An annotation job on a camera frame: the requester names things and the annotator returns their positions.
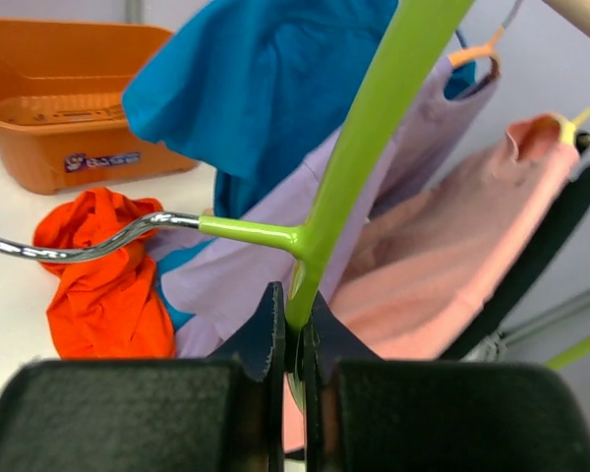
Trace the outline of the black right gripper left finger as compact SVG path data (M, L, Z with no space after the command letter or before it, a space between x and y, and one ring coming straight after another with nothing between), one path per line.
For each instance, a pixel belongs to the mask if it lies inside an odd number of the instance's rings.
M0 471L280 471L283 291L203 359L43 361L0 396Z

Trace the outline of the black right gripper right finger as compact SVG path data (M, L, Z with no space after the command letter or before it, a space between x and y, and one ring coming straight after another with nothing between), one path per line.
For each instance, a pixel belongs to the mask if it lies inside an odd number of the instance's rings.
M550 369L383 360L323 298L302 355L310 471L590 471L588 425Z

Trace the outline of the orange t shirt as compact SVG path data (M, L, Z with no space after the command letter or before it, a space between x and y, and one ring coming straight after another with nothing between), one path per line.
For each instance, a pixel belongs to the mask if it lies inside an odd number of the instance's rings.
M39 247L84 249L161 209L153 198L131 200L94 188L49 212L32 241ZM149 237L94 261L45 265L59 279L46 315L60 358L174 356L173 325L153 287L156 264L147 254Z

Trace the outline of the lime green hanger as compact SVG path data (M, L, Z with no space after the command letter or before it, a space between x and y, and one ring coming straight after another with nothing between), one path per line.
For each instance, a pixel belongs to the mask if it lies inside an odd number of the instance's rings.
M443 44L467 10L463 1L393 1L396 10L341 124L324 176L306 219L296 226L209 215L188 218L162 208L129 223L107 240L84 249L54 249L0 239L0 254L39 263L73 265L103 258L148 234L192 229L288 253L294 260L284 287L287 324L299 330L309 318L321 283L354 205L396 128L437 62ZM450 98L476 84L472 66L452 68Z

